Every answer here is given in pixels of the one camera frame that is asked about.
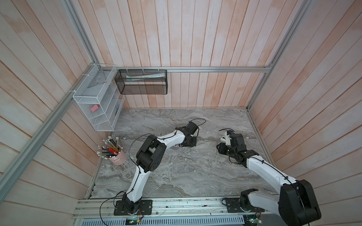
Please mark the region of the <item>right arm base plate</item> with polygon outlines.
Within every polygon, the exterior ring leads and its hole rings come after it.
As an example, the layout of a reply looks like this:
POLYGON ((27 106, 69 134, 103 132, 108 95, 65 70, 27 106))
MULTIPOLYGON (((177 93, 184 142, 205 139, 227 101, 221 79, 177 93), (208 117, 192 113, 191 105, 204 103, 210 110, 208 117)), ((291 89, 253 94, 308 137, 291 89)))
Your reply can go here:
POLYGON ((265 212, 264 209, 254 207, 247 198, 223 198, 221 203, 226 206, 228 213, 249 213, 249 212, 265 212))

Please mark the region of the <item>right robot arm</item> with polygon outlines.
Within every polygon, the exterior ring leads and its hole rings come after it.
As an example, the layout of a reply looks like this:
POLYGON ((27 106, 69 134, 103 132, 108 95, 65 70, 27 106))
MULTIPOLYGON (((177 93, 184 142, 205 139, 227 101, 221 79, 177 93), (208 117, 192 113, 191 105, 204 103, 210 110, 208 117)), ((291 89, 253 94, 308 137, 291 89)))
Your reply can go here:
POLYGON ((254 150, 248 150, 242 134, 230 128, 217 145, 218 153, 227 155, 229 161, 258 174, 277 192, 270 195, 256 188, 240 193, 238 200, 223 198, 222 204, 229 212, 251 212, 256 216, 250 224, 257 223, 260 210, 272 212, 281 217, 288 226, 303 226, 321 219, 321 211, 312 185, 306 180, 297 180, 269 164, 254 150))

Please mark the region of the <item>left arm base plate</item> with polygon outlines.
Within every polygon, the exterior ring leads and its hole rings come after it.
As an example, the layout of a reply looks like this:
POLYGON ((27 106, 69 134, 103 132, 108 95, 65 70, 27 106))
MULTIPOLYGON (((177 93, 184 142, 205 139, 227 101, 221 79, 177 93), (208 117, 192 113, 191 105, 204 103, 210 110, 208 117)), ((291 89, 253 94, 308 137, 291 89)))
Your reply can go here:
POLYGON ((116 202, 114 209, 115 216, 127 215, 151 215, 152 214, 152 200, 139 200, 136 203, 132 201, 119 200, 116 202))

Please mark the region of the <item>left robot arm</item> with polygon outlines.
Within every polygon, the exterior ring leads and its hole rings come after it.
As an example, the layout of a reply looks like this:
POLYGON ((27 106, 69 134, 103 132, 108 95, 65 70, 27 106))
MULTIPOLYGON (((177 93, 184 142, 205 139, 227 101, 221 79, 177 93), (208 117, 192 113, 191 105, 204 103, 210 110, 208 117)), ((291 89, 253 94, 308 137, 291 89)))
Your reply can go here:
POLYGON ((161 163, 167 149, 179 147, 195 147, 199 126, 189 122, 186 126, 177 127, 175 131, 164 136, 157 137, 150 134, 136 154, 136 172, 130 188, 122 196, 124 209, 134 214, 138 211, 145 184, 153 172, 161 163))

